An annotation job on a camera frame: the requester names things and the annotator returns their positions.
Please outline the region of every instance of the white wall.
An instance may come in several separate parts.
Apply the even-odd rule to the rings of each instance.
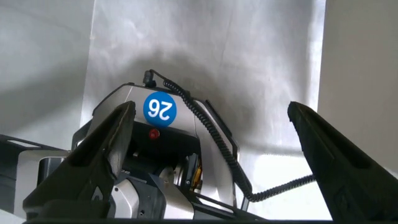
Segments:
[[[93,0],[0,0],[0,134],[70,149]]]
[[[398,171],[398,1],[326,4],[318,112]]]

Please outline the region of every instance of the wire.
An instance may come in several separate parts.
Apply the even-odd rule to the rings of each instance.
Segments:
[[[174,83],[172,80],[169,80],[156,72],[155,70],[149,70],[153,72],[161,79],[163,79],[163,85],[178,96],[181,97],[185,105],[188,107],[190,111],[200,120],[200,122],[206,127],[207,131],[210,133],[210,136],[213,138],[214,142],[216,143],[218,149],[221,152],[224,160],[226,161],[229,169],[231,170],[233,180],[238,185],[238,187],[242,190],[243,195],[250,201],[250,202],[260,202],[269,197],[281,194],[288,190],[300,187],[302,185],[308,184],[315,180],[314,175],[308,175],[293,181],[290,181],[286,184],[282,184],[280,186],[271,188],[269,190],[265,190],[263,192],[259,192],[254,194],[252,192],[252,186],[247,178],[246,174],[242,170],[241,166],[237,162],[237,160],[233,157],[231,151],[228,149],[227,145],[224,142],[221,134],[218,132],[216,126],[213,124],[209,116],[205,113],[205,111],[198,105],[198,103],[193,100],[193,98],[179,85]]]

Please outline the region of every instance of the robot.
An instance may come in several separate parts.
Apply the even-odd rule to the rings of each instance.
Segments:
[[[249,203],[316,180],[335,222],[397,220],[397,179],[309,107],[291,102],[287,114],[313,175],[254,194],[211,103],[154,70],[143,83],[111,92],[71,151],[0,136],[1,208],[26,223],[272,223]]]

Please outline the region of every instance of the number 26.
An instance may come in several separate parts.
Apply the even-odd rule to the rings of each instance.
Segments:
[[[159,112],[160,104],[162,104],[162,105],[164,105],[166,107],[161,109],[160,112]],[[163,114],[166,111],[168,111],[172,106],[173,106],[173,104],[169,103],[169,102],[162,101],[161,103],[159,103],[159,100],[156,100],[156,99],[150,100],[150,102],[149,102],[150,111],[148,112],[148,115],[151,118],[154,118],[154,117],[156,117],[159,114],[159,117],[162,120],[167,121],[170,117],[168,115],[167,116],[163,116]]]

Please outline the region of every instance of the red light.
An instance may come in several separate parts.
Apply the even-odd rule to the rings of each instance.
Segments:
[[[159,132],[159,130],[158,129],[151,129],[150,131],[149,131],[149,138],[151,139],[151,140],[155,140],[155,139],[157,139],[157,138],[159,138],[159,136],[160,136],[160,132]]]

